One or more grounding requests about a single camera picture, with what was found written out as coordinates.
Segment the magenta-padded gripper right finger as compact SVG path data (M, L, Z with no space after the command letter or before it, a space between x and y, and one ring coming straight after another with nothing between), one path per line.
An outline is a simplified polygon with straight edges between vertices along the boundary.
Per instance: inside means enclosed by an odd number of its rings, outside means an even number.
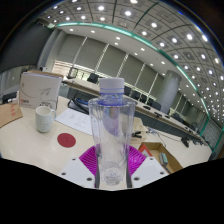
M134 147L130 147L126 175L128 188L140 188L167 175L155 157L146 157Z

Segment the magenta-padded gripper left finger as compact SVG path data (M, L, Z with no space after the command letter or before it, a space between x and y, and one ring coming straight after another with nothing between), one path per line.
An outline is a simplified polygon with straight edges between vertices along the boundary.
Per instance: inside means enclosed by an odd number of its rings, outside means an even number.
M81 187L94 189L99 184L97 171L97 156L92 146L81 156L72 158L58 176Z

